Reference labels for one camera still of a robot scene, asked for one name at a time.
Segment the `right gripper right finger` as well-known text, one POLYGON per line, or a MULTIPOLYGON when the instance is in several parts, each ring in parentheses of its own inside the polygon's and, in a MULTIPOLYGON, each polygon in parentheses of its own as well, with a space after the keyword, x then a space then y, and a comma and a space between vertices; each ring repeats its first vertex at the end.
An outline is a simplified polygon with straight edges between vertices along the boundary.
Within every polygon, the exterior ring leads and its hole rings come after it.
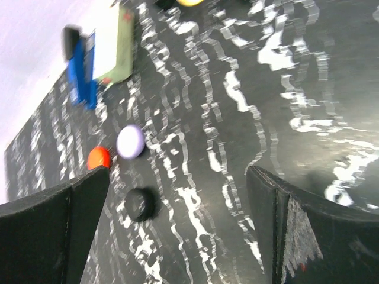
POLYGON ((267 283, 377 283, 378 216, 251 166, 246 188, 267 283))

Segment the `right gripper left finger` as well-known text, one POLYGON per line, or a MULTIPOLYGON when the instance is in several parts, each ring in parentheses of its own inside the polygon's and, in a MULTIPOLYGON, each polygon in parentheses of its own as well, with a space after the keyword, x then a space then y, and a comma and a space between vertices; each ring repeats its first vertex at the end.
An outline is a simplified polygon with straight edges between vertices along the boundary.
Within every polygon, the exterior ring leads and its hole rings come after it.
POLYGON ((80 283, 110 185, 104 166, 1 205, 1 283, 80 283))

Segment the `orange earbud charging case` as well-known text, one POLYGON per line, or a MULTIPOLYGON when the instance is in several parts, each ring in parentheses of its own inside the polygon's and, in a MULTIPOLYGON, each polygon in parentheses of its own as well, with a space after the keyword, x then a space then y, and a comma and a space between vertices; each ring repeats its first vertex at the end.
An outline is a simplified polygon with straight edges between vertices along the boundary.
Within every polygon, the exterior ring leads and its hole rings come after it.
POLYGON ((110 151, 103 146, 94 147, 87 158, 87 169, 92 170, 99 166, 110 168, 112 164, 112 157, 110 151))

